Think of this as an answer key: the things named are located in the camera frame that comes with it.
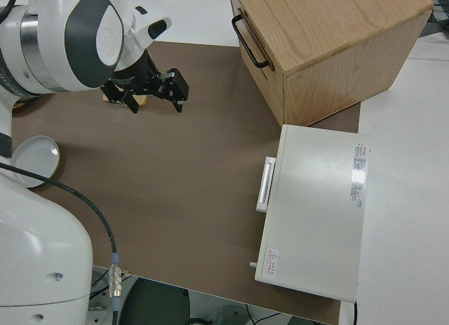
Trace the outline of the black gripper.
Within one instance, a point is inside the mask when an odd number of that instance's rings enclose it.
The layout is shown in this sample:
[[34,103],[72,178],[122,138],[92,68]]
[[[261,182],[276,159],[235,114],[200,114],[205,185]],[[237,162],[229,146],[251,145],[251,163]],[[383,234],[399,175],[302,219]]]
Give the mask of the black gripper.
[[189,86],[181,72],[172,68],[161,74],[148,53],[143,53],[131,66],[115,71],[111,81],[100,87],[107,102],[127,105],[137,114],[139,104],[135,95],[161,95],[170,101],[176,112],[181,113],[189,95]]

